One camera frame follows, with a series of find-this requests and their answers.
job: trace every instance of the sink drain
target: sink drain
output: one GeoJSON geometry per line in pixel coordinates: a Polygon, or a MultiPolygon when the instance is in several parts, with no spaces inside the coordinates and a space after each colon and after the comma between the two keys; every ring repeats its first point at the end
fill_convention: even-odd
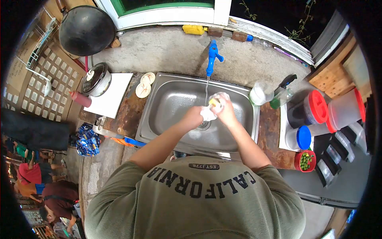
{"type": "Polygon", "coordinates": [[[199,130],[206,130],[206,129],[208,129],[210,127],[210,125],[211,125],[211,121],[203,121],[203,123],[200,124],[197,127],[197,129],[199,129],[199,130]]]}

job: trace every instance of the concrete wall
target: concrete wall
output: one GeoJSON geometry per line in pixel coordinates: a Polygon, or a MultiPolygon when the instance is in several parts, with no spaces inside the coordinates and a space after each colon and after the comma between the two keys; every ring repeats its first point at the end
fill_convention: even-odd
{"type": "Polygon", "coordinates": [[[103,50],[93,56],[93,63],[106,62],[112,72],[135,70],[206,77],[211,39],[216,39],[219,54],[224,57],[222,63],[215,61],[211,79],[247,87],[253,87],[256,80],[265,80],[276,88],[286,76],[297,74],[297,80],[290,85],[297,90],[299,82],[310,73],[309,68],[277,52],[269,42],[185,34],[181,27],[127,32],[120,37],[122,47],[103,50]]]}

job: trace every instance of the small plate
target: small plate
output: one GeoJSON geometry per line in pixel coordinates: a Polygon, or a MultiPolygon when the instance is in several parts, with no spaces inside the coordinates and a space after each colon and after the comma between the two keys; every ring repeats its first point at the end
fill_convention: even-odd
{"type": "Polygon", "coordinates": [[[150,94],[151,85],[147,82],[141,82],[137,85],[135,93],[139,98],[145,98],[150,94]]]}
{"type": "Polygon", "coordinates": [[[142,76],[141,83],[147,82],[149,84],[152,84],[152,83],[154,83],[154,80],[155,80],[155,74],[152,72],[149,72],[149,73],[146,73],[142,76]]]}

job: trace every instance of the red bowl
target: red bowl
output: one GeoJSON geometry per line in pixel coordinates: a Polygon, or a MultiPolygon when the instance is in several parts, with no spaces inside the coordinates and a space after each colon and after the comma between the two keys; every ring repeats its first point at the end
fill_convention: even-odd
{"type": "Polygon", "coordinates": [[[301,172],[312,172],[314,170],[315,166],[316,166],[316,154],[313,151],[303,150],[300,153],[296,154],[296,156],[295,156],[295,168],[296,168],[296,170],[301,171],[301,172]],[[308,162],[308,165],[310,165],[311,167],[305,171],[303,171],[300,168],[300,160],[301,160],[301,156],[303,155],[303,153],[308,153],[309,155],[314,155],[314,157],[312,158],[312,162],[308,162]]]}

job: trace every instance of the plant vine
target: plant vine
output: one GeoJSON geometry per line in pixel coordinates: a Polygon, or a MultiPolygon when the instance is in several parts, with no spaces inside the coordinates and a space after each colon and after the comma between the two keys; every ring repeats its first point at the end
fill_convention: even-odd
{"type": "Polygon", "coordinates": [[[247,18],[250,18],[252,19],[253,21],[256,20],[256,17],[257,15],[256,14],[251,14],[249,12],[249,8],[247,7],[247,5],[245,4],[244,0],[242,0],[243,2],[242,3],[239,3],[240,5],[243,5],[245,7],[245,11],[244,11],[244,15],[247,17],[247,18]]]}
{"type": "Polygon", "coordinates": [[[298,27],[298,31],[296,31],[296,30],[292,30],[292,32],[290,32],[286,27],[285,27],[285,29],[287,30],[287,32],[289,33],[289,39],[294,39],[294,40],[298,40],[299,42],[301,42],[302,44],[304,44],[304,45],[306,45],[306,46],[308,46],[307,44],[306,44],[306,41],[307,40],[309,40],[309,42],[310,42],[310,38],[311,38],[311,35],[312,34],[314,34],[314,33],[312,33],[312,34],[310,34],[310,35],[308,35],[308,36],[305,36],[305,37],[303,37],[304,36],[304,30],[306,30],[306,28],[305,28],[305,24],[306,24],[306,22],[307,21],[312,21],[313,20],[313,16],[312,15],[310,15],[310,11],[311,11],[311,8],[312,8],[312,6],[313,6],[313,4],[315,4],[316,3],[316,0],[312,0],[312,1],[310,1],[310,3],[308,3],[307,5],[305,5],[305,10],[304,10],[304,13],[305,13],[305,15],[306,15],[306,18],[305,18],[305,20],[303,20],[303,19],[300,19],[300,22],[299,22],[299,27],[298,27]]]}

